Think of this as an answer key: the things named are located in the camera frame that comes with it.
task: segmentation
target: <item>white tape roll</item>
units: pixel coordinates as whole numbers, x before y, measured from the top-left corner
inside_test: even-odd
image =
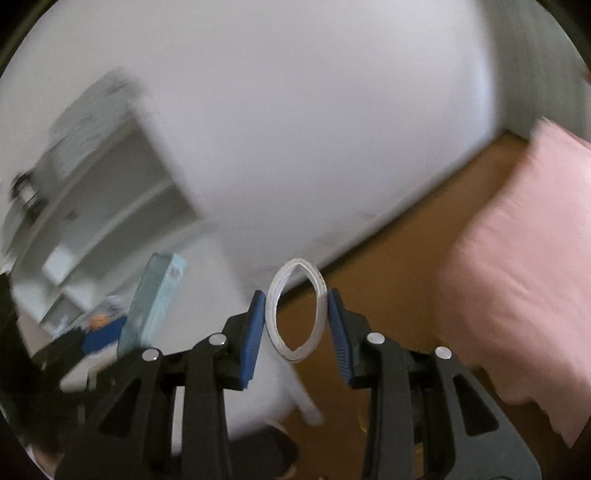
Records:
[[[312,285],[316,290],[316,319],[314,321],[314,328],[312,328],[310,337],[306,342],[295,350],[290,350],[277,330],[277,302],[279,301],[279,297],[281,297],[281,293],[289,281],[292,272],[297,267],[303,268],[306,277],[312,282]],[[304,258],[294,258],[293,260],[290,260],[280,268],[279,272],[275,275],[275,278],[273,278],[269,291],[267,292],[265,324],[267,326],[267,333],[269,334],[269,338],[271,339],[271,343],[275,347],[275,350],[277,350],[277,352],[286,360],[290,362],[300,362],[309,356],[320,343],[327,317],[326,294],[327,289],[324,278],[322,278],[318,269]]]

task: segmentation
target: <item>ribbed blue pad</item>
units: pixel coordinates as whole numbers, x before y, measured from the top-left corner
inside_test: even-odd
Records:
[[[343,319],[341,318],[337,307],[335,296],[331,290],[328,292],[328,301],[330,334],[335,346],[336,359],[339,363],[340,374],[347,383],[350,383],[353,379],[353,350],[349,343],[349,339],[347,338],[345,326],[343,325]]]
[[[256,358],[261,346],[262,330],[265,327],[265,294],[260,292],[255,297],[253,298],[253,301],[256,302],[255,307],[251,318],[248,319],[248,330],[240,356],[239,379],[242,388],[248,386],[248,382],[255,374]]]

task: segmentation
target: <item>roll of tape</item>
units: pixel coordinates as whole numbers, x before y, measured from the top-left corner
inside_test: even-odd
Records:
[[[297,268],[301,267],[304,270],[306,277],[310,280],[314,289],[316,290],[316,318],[314,320],[314,327],[310,337],[306,342],[291,350],[281,338],[277,329],[277,303],[281,297],[281,293],[285,285],[289,281],[291,274]],[[294,258],[287,262],[275,275],[271,286],[267,292],[267,302],[265,304],[265,324],[267,326],[267,333],[271,339],[271,343],[275,350],[286,360],[290,362],[300,362],[309,356],[320,343],[322,332],[326,325],[327,317],[327,288],[324,278],[318,269],[304,258]]]

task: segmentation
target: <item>wooden floor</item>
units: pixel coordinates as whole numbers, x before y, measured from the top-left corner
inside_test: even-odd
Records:
[[[349,310],[363,313],[375,330],[403,347],[423,352],[436,347],[435,275],[465,226],[505,183],[526,146],[513,135],[502,135],[409,212],[326,269],[329,287],[340,290]],[[291,348],[307,338],[314,308],[314,292],[305,287],[282,305],[280,331]],[[345,386],[329,332],[318,350],[296,368],[325,416],[322,427],[306,426],[297,413],[285,422],[301,449],[297,478],[361,479],[366,436],[360,419],[366,393]],[[485,375],[480,377],[488,384]],[[536,406],[503,408],[543,469],[565,452]]]

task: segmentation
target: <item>pink cloth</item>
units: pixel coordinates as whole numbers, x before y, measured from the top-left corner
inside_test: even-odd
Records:
[[[572,445],[591,416],[591,144],[541,121],[439,280],[441,338]]]

